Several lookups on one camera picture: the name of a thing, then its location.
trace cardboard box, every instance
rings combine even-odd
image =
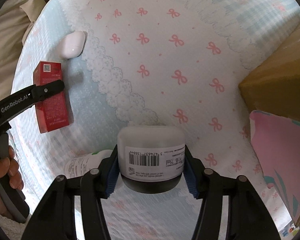
[[[33,83],[41,86],[62,80],[61,63],[40,61],[33,72]],[[40,133],[50,132],[69,125],[65,94],[54,95],[35,104]]]
[[[264,112],[300,121],[300,28],[240,84],[250,112]]]

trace barcode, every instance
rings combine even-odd
[[[159,155],[145,156],[129,153],[129,163],[139,166],[159,166]]]
[[[43,72],[51,72],[51,65],[43,64]]]

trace jar label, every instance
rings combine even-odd
[[[156,182],[173,179],[183,172],[185,145],[167,148],[126,146],[126,169],[121,173],[133,180]]]

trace pink cloth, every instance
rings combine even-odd
[[[251,143],[269,188],[275,186],[294,221],[300,215],[300,122],[273,114],[250,114]]]

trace white plastic bottle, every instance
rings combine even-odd
[[[73,158],[65,166],[65,175],[68,179],[83,176],[91,169],[99,167],[101,161],[111,154],[112,150],[103,150]]]
[[[118,134],[123,182],[142,193],[161,193],[180,181],[185,135],[175,126],[129,126]]]

